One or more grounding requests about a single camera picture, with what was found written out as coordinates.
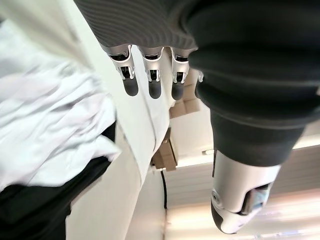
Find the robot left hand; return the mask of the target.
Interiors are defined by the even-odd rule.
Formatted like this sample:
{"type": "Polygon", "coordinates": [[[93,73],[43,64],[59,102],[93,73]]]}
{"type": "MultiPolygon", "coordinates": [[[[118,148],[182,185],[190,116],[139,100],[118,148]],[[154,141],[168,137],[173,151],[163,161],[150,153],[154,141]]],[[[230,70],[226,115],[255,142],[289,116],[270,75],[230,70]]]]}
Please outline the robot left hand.
{"type": "Polygon", "coordinates": [[[129,96],[139,87],[137,46],[149,95],[161,95],[160,59],[171,48],[173,99],[188,70],[210,109],[211,214],[235,234],[266,204],[305,127],[320,118],[320,3],[317,0],[77,0],[129,96]]]}

